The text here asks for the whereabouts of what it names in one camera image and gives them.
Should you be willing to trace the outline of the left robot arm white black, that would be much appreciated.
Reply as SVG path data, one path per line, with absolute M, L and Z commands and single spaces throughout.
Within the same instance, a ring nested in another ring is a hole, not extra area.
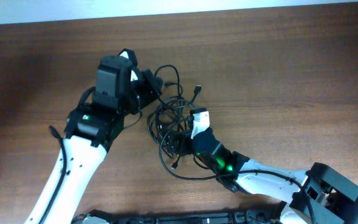
M 140 113 L 161 94 L 163 81 L 137 65 L 129 49 L 103 57 L 96 84 L 69 113 L 64 135 L 50 127 L 60 152 L 26 223 L 70 223 L 91 177 L 125 129 L 124 118 Z

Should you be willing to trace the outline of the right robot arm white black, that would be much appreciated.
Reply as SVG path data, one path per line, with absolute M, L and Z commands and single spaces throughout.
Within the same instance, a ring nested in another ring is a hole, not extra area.
M 358 223 L 358 185 L 326 164 L 288 170 L 263 165 L 218 141 L 211 128 L 193 136 L 169 131 L 164 152 L 193 155 L 231 192 L 266 195 L 281 202 L 280 223 Z

